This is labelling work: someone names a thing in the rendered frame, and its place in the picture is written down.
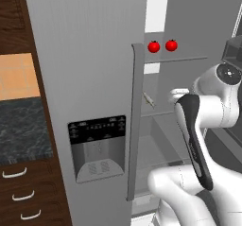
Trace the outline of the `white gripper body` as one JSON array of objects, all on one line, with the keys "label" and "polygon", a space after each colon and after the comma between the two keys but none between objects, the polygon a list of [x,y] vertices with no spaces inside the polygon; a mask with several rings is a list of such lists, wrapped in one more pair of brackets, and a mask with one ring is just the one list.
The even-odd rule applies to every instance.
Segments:
[{"label": "white gripper body", "polygon": [[168,102],[175,103],[179,98],[189,93],[187,88],[175,88],[168,94]]}]

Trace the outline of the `red tomato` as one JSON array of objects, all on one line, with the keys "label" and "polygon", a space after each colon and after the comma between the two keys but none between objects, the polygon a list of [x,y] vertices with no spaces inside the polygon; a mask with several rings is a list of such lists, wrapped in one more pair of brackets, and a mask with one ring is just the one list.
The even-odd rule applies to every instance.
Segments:
[{"label": "red tomato", "polygon": [[169,40],[165,43],[165,49],[167,51],[173,52],[178,48],[178,43],[176,40]]},{"label": "red tomato", "polygon": [[157,41],[151,41],[147,46],[148,51],[151,53],[157,53],[160,48],[160,44]]}]

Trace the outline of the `glass fridge shelf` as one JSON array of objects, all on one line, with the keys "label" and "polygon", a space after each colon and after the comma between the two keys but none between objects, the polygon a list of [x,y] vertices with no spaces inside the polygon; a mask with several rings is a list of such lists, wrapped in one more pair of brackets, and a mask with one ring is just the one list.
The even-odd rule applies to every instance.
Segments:
[{"label": "glass fridge shelf", "polygon": [[169,112],[152,112],[152,113],[144,113],[141,114],[141,117],[150,117],[150,116],[157,116],[157,115],[165,115],[165,114],[171,114],[172,111]]},{"label": "glass fridge shelf", "polygon": [[200,56],[200,57],[187,57],[187,58],[173,58],[173,59],[166,59],[166,60],[145,60],[145,64],[147,63],[161,63],[161,62],[173,62],[173,61],[193,61],[193,60],[204,60],[208,59],[206,56]]}]

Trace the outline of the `clear fridge drawer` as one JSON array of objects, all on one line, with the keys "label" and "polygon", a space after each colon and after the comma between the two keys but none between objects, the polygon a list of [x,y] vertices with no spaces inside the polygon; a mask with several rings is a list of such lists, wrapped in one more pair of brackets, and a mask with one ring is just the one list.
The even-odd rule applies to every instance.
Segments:
[{"label": "clear fridge drawer", "polygon": [[189,165],[190,158],[173,113],[141,118],[135,195],[148,194],[147,175],[155,168]]}]

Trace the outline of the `open grey fridge door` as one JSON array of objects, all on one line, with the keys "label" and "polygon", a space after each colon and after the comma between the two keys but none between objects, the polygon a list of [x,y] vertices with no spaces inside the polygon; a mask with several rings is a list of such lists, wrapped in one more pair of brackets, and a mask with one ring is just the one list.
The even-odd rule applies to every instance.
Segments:
[{"label": "open grey fridge door", "polygon": [[[242,10],[236,13],[229,25],[230,32],[219,37],[219,50],[208,56],[206,68],[226,62],[242,73]],[[206,142],[212,158],[219,164],[242,173],[242,83],[238,89],[240,116],[236,125],[229,129],[209,129]]]}]

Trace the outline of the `grey fridge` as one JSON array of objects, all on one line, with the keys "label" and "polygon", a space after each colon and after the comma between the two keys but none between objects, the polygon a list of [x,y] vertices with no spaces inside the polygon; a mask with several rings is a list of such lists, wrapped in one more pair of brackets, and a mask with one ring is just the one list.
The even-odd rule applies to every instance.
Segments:
[{"label": "grey fridge", "polygon": [[[242,8],[242,0],[167,0],[164,31],[149,32],[142,44],[145,48],[145,60],[166,60],[187,57],[208,57],[216,53],[219,37],[225,37],[224,32],[230,32],[236,13]],[[173,51],[165,49],[165,43],[176,40],[178,48]],[[148,51],[151,41],[160,44],[157,53]],[[147,63],[144,66],[143,92],[146,92],[155,102],[153,109],[147,104],[142,93],[141,114],[152,112],[169,112],[174,114],[174,104],[168,102],[168,94],[175,88],[191,88],[194,81],[210,68],[206,68],[207,59],[193,61],[173,61],[161,63]],[[205,131],[205,144],[209,151]],[[217,215],[216,204],[210,192],[202,190],[198,193],[216,226],[221,226]],[[160,199],[150,191],[148,194],[136,196],[132,200],[135,215],[150,212],[154,215]]]}]

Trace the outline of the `grey fridge door with dispenser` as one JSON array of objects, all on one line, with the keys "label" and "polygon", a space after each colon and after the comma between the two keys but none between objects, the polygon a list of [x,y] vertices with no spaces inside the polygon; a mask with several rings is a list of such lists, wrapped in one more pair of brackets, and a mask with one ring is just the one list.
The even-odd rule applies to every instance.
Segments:
[{"label": "grey fridge door with dispenser", "polygon": [[26,0],[73,226],[130,226],[128,176],[77,183],[67,125],[130,117],[147,0]]}]

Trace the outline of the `dark wood drawer front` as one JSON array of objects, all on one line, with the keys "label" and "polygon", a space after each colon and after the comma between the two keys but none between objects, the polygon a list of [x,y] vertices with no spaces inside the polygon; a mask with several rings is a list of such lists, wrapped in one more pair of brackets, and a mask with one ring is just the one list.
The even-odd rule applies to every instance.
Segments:
[{"label": "dark wood drawer front", "polygon": [[[42,210],[39,217],[32,220],[21,220],[20,214],[32,210]],[[2,226],[72,226],[70,216],[58,202],[20,206],[7,210]]]},{"label": "dark wood drawer front", "polygon": [[[35,190],[35,195],[32,199],[23,201],[13,201],[11,196],[16,197],[29,195],[32,190]],[[7,208],[10,206],[28,206],[34,204],[42,204],[47,201],[56,200],[59,195],[58,187],[52,182],[40,183],[14,183],[7,186],[0,186],[0,207]]]},{"label": "dark wood drawer front", "polygon": [[[23,171],[25,167],[27,168],[27,172],[24,176],[11,179],[4,179],[2,177],[3,171],[5,171],[6,174],[12,174]],[[13,165],[1,166],[0,186],[7,186],[14,183],[31,183],[49,180],[53,177],[55,170],[56,166],[52,159],[41,159]]]}]

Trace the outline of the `dark wood wall cupboard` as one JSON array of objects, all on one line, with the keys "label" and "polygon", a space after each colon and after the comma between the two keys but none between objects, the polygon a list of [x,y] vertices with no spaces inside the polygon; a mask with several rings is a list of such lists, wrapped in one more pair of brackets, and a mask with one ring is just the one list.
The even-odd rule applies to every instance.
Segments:
[{"label": "dark wood wall cupboard", "polygon": [[0,0],[0,55],[32,53],[33,50],[26,0]]}]

